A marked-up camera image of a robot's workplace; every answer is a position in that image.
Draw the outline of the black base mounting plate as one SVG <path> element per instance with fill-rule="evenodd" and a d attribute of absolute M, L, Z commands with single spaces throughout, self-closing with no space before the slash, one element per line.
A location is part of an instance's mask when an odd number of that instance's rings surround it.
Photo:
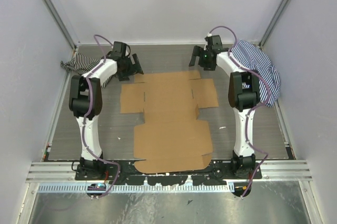
<path fill-rule="evenodd" d="M 173 186 L 183 185 L 187 180 L 192 179 L 193 186 L 200 185 L 225 185 L 227 180 L 249 180 L 253 171 L 240 171 L 234 173 L 228 160 L 212 160 L 209 165 L 202 170 L 164 172 L 159 174 L 144 174 L 136 170 L 135 162 L 131 160 L 118 160 L 120 172 L 117 173 L 117 166 L 107 164 L 100 171 L 85 170 L 77 165 L 71 165 L 71 169 L 75 172 L 75 180 L 104 180 L 111 184 L 117 177 L 116 185 L 132 185 L 142 186 L 148 184 L 150 186 Z"/>

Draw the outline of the aluminium frame post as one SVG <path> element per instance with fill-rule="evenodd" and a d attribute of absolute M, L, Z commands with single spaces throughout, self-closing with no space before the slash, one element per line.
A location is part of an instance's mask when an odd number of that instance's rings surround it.
<path fill-rule="evenodd" d="M 284 13 L 284 11 L 286 10 L 287 6 L 289 5 L 291 0 L 281 0 L 271 21 L 269 22 L 266 31 L 264 32 L 264 35 L 261 38 L 261 41 L 259 42 L 259 47 L 263 48 L 268 39 L 270 38 L 271 34 L 273 33 L 276 25 L 278 24 L 282 14 Z"/>
<path fill-rule="evenodd" d="M 77 49 L 77 45 L 74 42 L 74 40 L 71 38 L 71 35 L 66 28 L 65 23 L 63 22 L 60 14 L 58 13 L 54 3 L 52 0 L 42 0 L 46 8 L 48 9 L 50 15 L 52 16 L 53 20 L 56 22 L 56 25 L 58 26 L 59 30 L 61 31 L 62 35 L 70 45 L 70 47 L 75 50 Z"/>

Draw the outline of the brown cardboard box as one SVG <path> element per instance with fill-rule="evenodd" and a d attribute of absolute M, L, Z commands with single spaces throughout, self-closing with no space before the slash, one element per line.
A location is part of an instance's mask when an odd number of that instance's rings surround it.
<path fill-rule="evenodd" d="M 210 163 L 210 127 L 199 112 L 219 105 L 213 79 L 197 70 L 136 75 L 132 84 L 122 85 L 120 98 L 121 113 L 144 118 L 134 127 L 136 160 Z"/>

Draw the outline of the aluminium front rail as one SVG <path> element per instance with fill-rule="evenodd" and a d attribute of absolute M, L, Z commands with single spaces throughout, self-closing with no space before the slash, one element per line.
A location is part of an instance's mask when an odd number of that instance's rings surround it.
<path fill-rule="evenodd" d="M 115 161 L 107 161 L 111 165 L 120 166 Z M 182 161 L 150 161 L 147 165 L 146 160 L 131 160 L 135 162 L 135 168 L 144 174 L 159 174 L 164 172 L 193 171 L 205 169 L 205 163 L 193 164 L 190 160 Z M 77 167 L 78 161 L 74 162 L 34 162 L 28 171 L 26 181 L 28 182 L 60 182 L 74 181 L 75 172 L 71 165 Z M 304 160 L 257 160 L 255 167 L 256 174 L 253 179 L 275 180 L 275 181 L 310 181 L 312 175 L 309 167 Z"/>

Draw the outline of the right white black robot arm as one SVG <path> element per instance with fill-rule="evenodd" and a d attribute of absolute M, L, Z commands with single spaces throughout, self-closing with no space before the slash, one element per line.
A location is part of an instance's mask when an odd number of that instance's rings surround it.
<path fill-rule="evenodd" d="M 254 112 L 260 103 L 259 78 L 244 67 L 229 48 L 222 44 L 220 35 L 208 34 L 204 47 L 194 46 L 189 66 L 196 62 L 204 70 L 217 67 L 229 76 L 228 101 L 235 116 L 235 145 L 231 158 L 231 172 L 237 179 L 251 179 L 256 174 L 256 155 L 247 140 L 253 136 Z"/>

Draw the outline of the black white striped cloth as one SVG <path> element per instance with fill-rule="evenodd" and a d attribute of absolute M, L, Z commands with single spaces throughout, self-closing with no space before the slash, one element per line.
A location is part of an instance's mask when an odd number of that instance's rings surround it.
<path fill-rule="evenodd" d="M 68 62 L 60 62 L 60 66 L 67 72 L 76 72 L 80 75 L 86 74 L 95 68 L 99 63 L 100 59 L 91 58 L 84 56 L 81 53 L 76 53 L 74 58 Z"/>

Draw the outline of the blue white striped cloth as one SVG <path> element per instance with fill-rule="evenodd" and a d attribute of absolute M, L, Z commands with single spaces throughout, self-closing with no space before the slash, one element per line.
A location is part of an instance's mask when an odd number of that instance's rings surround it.
<path fill-rule="evenodd" d="M 272 107 L 280 94 L 281 78 L 267 54 L 244 40 L 239 40 L 236 43 L 236 46 L 232 49 L 232 53 L 234 58 L 240 62 L 244 68 L 257 71 L 266 82 L 270 90 L 270 97 L 266 105 Z"/>

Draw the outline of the right aluminium frame post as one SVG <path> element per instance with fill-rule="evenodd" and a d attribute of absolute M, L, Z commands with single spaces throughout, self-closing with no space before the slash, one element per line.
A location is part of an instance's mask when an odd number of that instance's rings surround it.
<path fill-rule="evenodd" d="M 273 33 L 276 25 L 278 24 L 282 14 L 284 13 L 284 11 L 286 10 L 287 6 L 289 5 L 291 0 L 281 0 L 271 21 L 269 22 L 266 31 L 264 32 L 264 35 L 261 38 L 261 41 L 259 42 L 259 47 L 263 48 L 268 39 L 270 38 L 271 34 Z"/>

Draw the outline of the left aluminium frame post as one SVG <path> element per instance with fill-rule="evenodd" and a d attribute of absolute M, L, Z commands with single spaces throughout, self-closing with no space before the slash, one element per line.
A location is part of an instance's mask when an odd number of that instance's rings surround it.
<path fill-rule="evenodd" d="M 42 0 L 46 8 L 48 9 L 50 15 L 52 16 L 53 20 L 56 22 L 56 25 L 58 26 L 59 30 L 61 31 L 62 35 L 70 45 L 70 47 L 75 50 L 77 49 L 77 45 L 74 42 L 74 40 L 71 38 L 71 35 L 66 28 L 65 23 L 63 22 L 60 14 L 58 13 L 54 3 L 52 0 Z"/>

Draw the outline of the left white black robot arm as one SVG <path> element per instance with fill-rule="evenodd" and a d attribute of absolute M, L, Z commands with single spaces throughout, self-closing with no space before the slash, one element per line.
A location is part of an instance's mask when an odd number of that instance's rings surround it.
<path fill-rule="evenodd" d="M 114 76 L 120 81 L 143 74 L 140 61 L 124 42 L 114 42 L 101 59 L 94 59 L 83 73 L 71 79 L 69 109 L 73 112 L 81 135 L 81 157 L 76 168 L 76 180 L 100 180 L 108 174 L 98 133 L 98 119 L 103 108 L 102 85 Z"/>

